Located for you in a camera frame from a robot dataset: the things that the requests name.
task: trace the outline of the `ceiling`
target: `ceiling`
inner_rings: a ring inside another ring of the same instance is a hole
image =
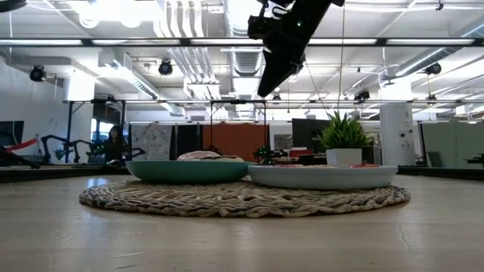
[[[436,11],[437,0],[347,0],[346,10],[332,6],[327,12],[314,37],[459,37],[459,32],[471,23],[484,24],[484,2],[482,0],[444,1],[445,7]],[[156,1],[135,1],[132,11],[124,17],[137,17],[143,20],[139,27],[128,28],[119,21],[101,21],[95,28],[86,29],[79,23],[79,7],[88,5],[78,1],[33,0],[30,4],[10,14],[0,14],[0,36],[14,38],[136,38],[157,37],[149,18],[156,16]],[[203,0],[202,29],[207,37],[229,36],[225,26],[222,0]],[[179,26],[182,27],[182,4],[178,2]],[[229,48],[208,48],[213,72],[220,83],[222,95],[233,94],[238,85],[249,84],[239,79],[233,80],[231,53]],[[370,90],[372,98],[378,98],[378,78],[372,73],[385,72],[387,67],[405,63],[428,48],[307,48],[307,65],[295,82],[284,82],[280,88],[283,99],[305,100],[315,97],[316,90],[327,99],[337,99],[339,94],[350,99],[359,90],[353,88],[368,75],[363,88]],[[116,97],[137,99],[138,90],[126,80],[109,77],[98,67],[100,48],[13,48],[12,54],[30,57],[68,57],[97,74],[97,93],[115,94]],[[133,70],[152,86],[173,99],[185,99],[183,92],[185,76],[174,64],[170,76],[157,72],[160,61],[170,58],[167,48],[117,48],[116,54],[128,54],[133,60]],[[451,86],[459,86],[468,79],[484,74],[483,48],[465,48],[440,60],[442,72],[430,76],[430,84],[424,74],[409,76],[413,97],[425,98],[429,91],[438,91]],[[67,73],[52,69],[49,73]],[[466,94],[479,94],[484,91],[484,81],[468,88],[447,93],[442,99],[455,99]]]

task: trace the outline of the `potted plant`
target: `potted plant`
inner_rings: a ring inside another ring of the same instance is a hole
[[[370,138],[356,119],[346,113],[341,119],[339,112],[329,115],[330,124],[321,130],[319,141],[326,149],[328,165],[348,166],[361,164],[361,149],[369,145]]]

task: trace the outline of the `person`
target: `person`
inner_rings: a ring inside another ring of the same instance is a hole
[[[104,142],[104,158],[106,162],[113,160],[122,162],[124,152],[126,152],[126,142],[123,138],[123,130],[115,125],[109,131],[109,138]]]

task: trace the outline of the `robotic arm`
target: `robotic arm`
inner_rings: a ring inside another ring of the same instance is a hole
[[[249,18],[247,32],[251,39],[262,39],[267,48],[265,70],[257,91],[259,96],[266,97],[303,68],[304,50],[327,9],[331,4],[342,7],[345,0],[270,0],[283,10],[293,3],[286,14],[274,14],[273,18],[264,17],[268,0],[257,1],[262,3],[262,10],[258,17]]]

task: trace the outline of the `dark hair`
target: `dark hair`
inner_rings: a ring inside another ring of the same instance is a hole
[[[123,130],[121,129],[120,126],[115,125],[109,130],[109,135],[107,141],[110,142],[110,144],[113,143],[113,137],[111,136],[111,132],[116,131],[117,136],[116,136],[116,144],[123,144],[124,142],[124,137],[123,137]]]

